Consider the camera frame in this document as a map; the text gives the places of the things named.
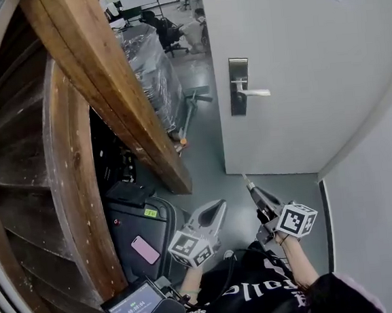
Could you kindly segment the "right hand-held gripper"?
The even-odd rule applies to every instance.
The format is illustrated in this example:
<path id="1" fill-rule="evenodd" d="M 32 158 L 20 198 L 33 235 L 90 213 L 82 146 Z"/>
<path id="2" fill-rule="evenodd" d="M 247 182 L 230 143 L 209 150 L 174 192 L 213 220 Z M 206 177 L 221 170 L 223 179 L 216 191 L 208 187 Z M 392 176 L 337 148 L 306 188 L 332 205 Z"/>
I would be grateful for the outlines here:
<path id="1" fill-rule="evenodd" d="M 257 208 L 257 217 L 261 222 L 256 239 L 261 245 L 269 243 L 277 234 L 284 234 L 300 239 L 309 235 L 318 215 L 316 210 L 303 204 L 284 205 L 276 196 L 247 184 L 247 189 Z"/>

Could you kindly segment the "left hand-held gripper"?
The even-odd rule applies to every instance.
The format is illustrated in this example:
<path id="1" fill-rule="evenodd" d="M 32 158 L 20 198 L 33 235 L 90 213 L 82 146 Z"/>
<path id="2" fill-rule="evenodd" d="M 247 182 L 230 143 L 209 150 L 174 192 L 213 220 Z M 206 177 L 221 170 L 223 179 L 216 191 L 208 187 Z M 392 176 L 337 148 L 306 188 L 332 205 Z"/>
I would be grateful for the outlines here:
<path id="1" fill-rule="evenodd" d="M 228 204 L 225 200 L 214 200 L 198 207 L 190 220 L 177 230 L 167 251 L 180 264 L 199 268 L 208 261 L 221 246 L 219 231 L 222 229 Z"/>

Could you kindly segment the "person's right hand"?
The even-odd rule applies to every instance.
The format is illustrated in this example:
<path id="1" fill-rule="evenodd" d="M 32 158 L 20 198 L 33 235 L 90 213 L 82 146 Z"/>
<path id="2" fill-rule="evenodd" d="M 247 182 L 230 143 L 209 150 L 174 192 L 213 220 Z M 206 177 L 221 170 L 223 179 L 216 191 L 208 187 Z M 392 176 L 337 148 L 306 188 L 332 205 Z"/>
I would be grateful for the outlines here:
<path id="1" fill-rule="evenodd" d="M 289 239 L 290 237 L 291 237 L 291 236 L 290 236 L 289 234 L 287 234 L 287 233 L 277 231 L 277 232 L 275 233 L 275 235 L 274 235 L 274 240 L 275 240 L 275 242 L 276 242 L 279 246 L 282 246 L 282 244 L 283 244 L 287 239 Z"/>

